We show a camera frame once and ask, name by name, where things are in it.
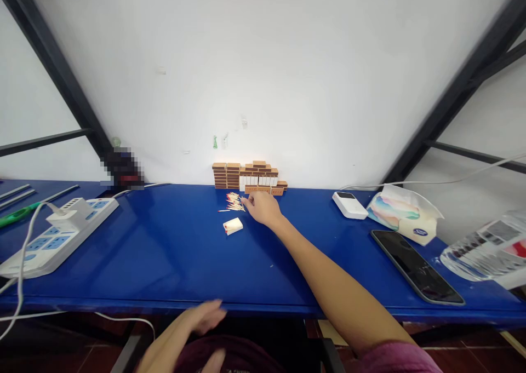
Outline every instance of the smartphone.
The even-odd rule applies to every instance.
[[[466,304],[459,293],[416,252],[401,234],[394,231],[371,231],[371,235],[411,287],[426,302],[455,306]]]

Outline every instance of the sleeve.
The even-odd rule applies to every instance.
[[[384,343],[362,357],[362,373],[442,373],[434,360],[418,346]]]

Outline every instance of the power cord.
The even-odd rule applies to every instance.
[[[487,170],[487,169],[491,169],[491,168],[497,167],[499,165],[502,165],[502,164],[504,164],[506,162],[510,162],[510,161],[513,161],[514,159],[523,158],[523,157],[526,157],[526,153],[519,154],[519,155],[516,155],[514,157],[502,159],[502,160],[500,160],[498,162],[495,162],[495,163],[493,163],[491,165],[488,165],[486,167],[483,167],[483,168],[480,168],[478,170],[475,170],[474,172],[469,173],[469,174],[465,175],[464,177],[461,177],[460,179],[457,179],[457,180],[450,180],[450,181],[397,181],[397,182],[392,182],[392,183],[378,184],[378,185],[374,185],[374,186],[353,186],[353,185],[347,185],[347,186],[341,187],[340,189],[341,190],[346,190],[348,188],[378,188],[378,187],[383,187],[385,185],[398,185],[398,184],[451,184],[451,183],[455,183],[455,182],[466,180],[467,178],[469,178],[471,176],[475,176],[476,174],[480,173],[481,171],[484,171],[484,170]]]
[[[161,184],[170,184],[170,183],[149,184],[149,185],[147,185],[147,187],[153,187],[155,185],[161,185]],[[122,194],[124,192],[128,192],[128,191],[119,192],[115,196],[118,196],[118,195],[120,195],[120,194]],[[49,206],[54,213],[57,213],[59,215],[64,215],[64,212],[61,209],[59,209],[53,203],[50,203],[50,202],[42,202],[35,209],[35,212],[33,213],[33,216],[31,217],[31,221],[29,222],[29,227],[27,229],[26,238],[25,238],[24,243],[23,243],[22,248],[21,248],[20,270],[18,272],[18,277],[14,277],[11,280],[7,281],[7,283],[5,283],[2,288],[0,288],[0,294],[1,294],[5,290],[7,290],[11,285],[13,285],[15,283],[17,283],[17,285],[18,285],[18,287],[16,289],[16,295],[18,297],[18,302],[16,304],[15,313],[12,316],[10,316],[10,317],[1,317],[0,318],[0,322],[11,321],[9,323],[8,327],[4,330],[4,333],[0,336],[0,341],[2,341],[7,336],[7,334],[9,333],[9,331],[11,330],[13,325],[15,324],[16,320],[18,320],[18,319],[35,318],[35,317],[43,317],[43,316],[46,316],[46,315],[67,313],[67,312],[46,312],[46,313],[20,315],[20,310],[22,309],[22,304],[24,303],[24,291],[23,291],[22,284],[23,284],[23,281],[24,281],[24,259],[25,259],[25,254],[26,254],[26,247],[27,247],[27,243],[31,239],[31,234],[33,233],[33,226],[35,225],[35,220],[36,220],[36,218],[38,216],[38,213],[40,213],[40,210],[42,209],[42,207],[44,205]],[[150,321],[148,321],[148,320],[146,320],[144,318],[112,318],[112,317],[108,317],[107,315],[104,315],[102,313],[95,312],[95,314],[97,314],[97,315],[99,315],[99,316],[101,316],[103,318],[106,318],[108,320],[112,320],[112,321],[139,321],[139,322],[146,323],[152,329],[152,331],[153,331],[153,338],[155,339],[155,328],[153,327],[153,325],[152,325],[152,323]]]
[[[155,186],[158,186],[158,185],[166,185],[166,184],[173,184],[173,183],[171,183],[171,182],[153,183],[153,184],[145,185],[144,187],[145,187],[145,188],[149,188],[149,187],[155,187]],[[124,190],[124,191],[120,191],[120,192],[116,193],[115,195],[113,195],[112,198],[113,198],[113,199],[116,199],[116,198],[118,198],[119,196],[124,195],[125,193],[131,192],[131,191],[135,191],[135,190]]]

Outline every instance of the person's left hand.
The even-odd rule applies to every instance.
[[[225,317],[221,301],[205,302],[185,310],[146,350],[136,373],[172,373],[182,348],[190,333],[204,335],[215,328]],[[215,351],[202,373],[219,373],[225,359],[225,350]]]

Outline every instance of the power outlet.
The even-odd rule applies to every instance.
[[[85,225],[75,231],[69,229],[62,229],[61,231],[56,226],[52,226],[38,235],[26,247],[24,278],[40,277],[55,271],[111,215],[119,204],[113,198],[90,199],[88,201],[76,198],[66,206],[71,208],[70,213],[78,213],[80,210],[82,212],[81,220]],[[97,238],[93,238],[89,242],[96,243]],[[20,270],[21,255],[22,251],[19,250],[2,262],[0,276],[17,277]]]
[[[50,230],[48,230],[48,231],[45,233],[45,235],[48,235],[48,234],[57,234],[57,233],[59,233],[59,232],[60,232],[60,231],[59,231],[57,228],[53,227],[53,228],[51,228]]]

